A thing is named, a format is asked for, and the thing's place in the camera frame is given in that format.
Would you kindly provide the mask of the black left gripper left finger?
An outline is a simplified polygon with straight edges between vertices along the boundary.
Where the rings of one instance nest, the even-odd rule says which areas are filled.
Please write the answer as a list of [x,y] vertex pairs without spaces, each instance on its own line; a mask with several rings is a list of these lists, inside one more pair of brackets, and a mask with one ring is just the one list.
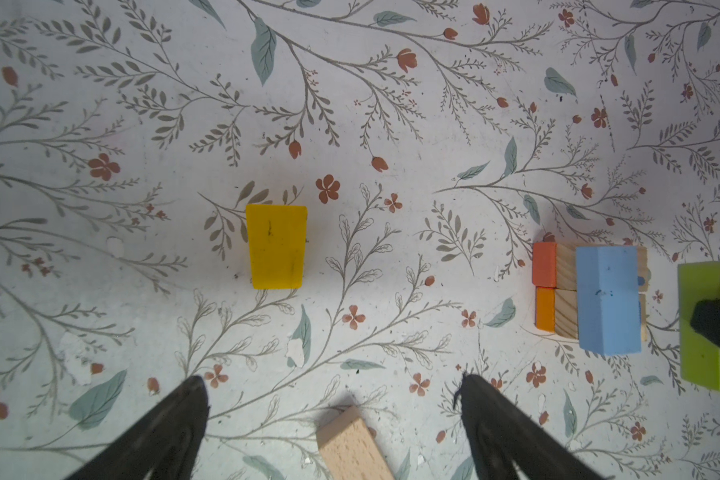
[[189,479],[208,418],[205,382],[192,376],[69,477]]

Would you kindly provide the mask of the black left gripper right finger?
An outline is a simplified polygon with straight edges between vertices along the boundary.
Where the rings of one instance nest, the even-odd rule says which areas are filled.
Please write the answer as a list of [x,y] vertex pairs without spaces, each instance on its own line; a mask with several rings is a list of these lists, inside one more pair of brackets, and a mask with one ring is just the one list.
[[461,406],[479,479],[599,479],[488,381],[466,374],[454,394]]

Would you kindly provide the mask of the lime green wood block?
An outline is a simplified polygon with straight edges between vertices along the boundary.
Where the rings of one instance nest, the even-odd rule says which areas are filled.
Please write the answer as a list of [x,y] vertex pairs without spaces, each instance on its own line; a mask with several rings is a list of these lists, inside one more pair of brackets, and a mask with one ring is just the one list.
[[720,262],[678,266],[681,378],[720,392]]

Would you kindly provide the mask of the light blue wood block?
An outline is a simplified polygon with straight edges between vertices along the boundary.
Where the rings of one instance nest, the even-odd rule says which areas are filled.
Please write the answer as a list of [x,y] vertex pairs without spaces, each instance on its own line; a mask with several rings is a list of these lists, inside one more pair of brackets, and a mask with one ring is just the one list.
[[576,249],[578,339],[602,356],[641,351],[638,253],[633,246]]

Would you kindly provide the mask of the orange supermarket wood block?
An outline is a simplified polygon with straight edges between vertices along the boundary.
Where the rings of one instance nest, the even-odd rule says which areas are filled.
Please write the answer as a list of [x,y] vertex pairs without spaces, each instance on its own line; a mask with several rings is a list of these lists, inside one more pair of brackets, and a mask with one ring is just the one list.
[[555,289],[557,284],[556,244],[535,243],[532,248],[532,284],[535,287],[535,326],[555,331]]

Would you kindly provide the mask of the yellow wedge wood block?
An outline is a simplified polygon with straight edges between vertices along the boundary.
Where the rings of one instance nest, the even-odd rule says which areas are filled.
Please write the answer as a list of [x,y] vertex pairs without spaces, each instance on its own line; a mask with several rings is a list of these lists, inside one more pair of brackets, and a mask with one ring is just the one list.
[[298,289],[305,264],[308,209],[246,206],[252,285],[257,290]]

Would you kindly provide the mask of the letter F wood cube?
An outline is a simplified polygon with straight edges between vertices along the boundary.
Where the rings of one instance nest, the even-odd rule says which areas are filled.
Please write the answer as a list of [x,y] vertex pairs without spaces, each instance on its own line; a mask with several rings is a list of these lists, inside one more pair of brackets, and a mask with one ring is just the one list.
[[648,290],[651,272],[648,268],[648,251],[644,246],[637,246],[637,272],[638,272],[638,291],[644,293]]

